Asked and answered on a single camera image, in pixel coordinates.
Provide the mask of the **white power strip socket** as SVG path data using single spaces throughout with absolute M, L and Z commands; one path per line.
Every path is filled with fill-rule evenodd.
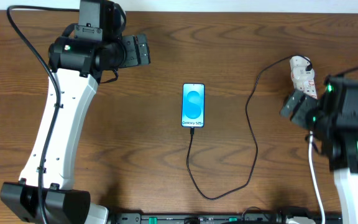
M 310 97 L 318 98 L 314 76 L 315 72 L 308 57 L 301 57 L 299 55 L 293 56 L 290 59 L 291 80 L 294 89 L 300 90 Z

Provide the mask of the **blue screen Galaxy smartphone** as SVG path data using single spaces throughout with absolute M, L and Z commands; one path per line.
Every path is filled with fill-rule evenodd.
M 181 126 L 202 128 L 204 126 L 205 85 L 184 83 L 181 106 Z

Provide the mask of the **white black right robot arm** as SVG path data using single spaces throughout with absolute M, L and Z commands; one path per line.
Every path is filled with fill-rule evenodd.
M 316 99 L 294 90 L 280 114 L 311 131 L 334 174 L 343 223 L 358 223 L 358 80 L 327 77 Z

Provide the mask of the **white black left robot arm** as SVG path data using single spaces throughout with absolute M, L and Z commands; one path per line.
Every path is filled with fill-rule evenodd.
M 118 3 L 82 0 L 78 14 L 41 60 L 48 96 L 37 138 L 19 180 L 1 188 L 1 201 L 23 222 L 108 222 L 108 209 L 74 188 L 78 143 L 103 72 L 148 65 L 150 51 L 144 34 L 124 35 Z

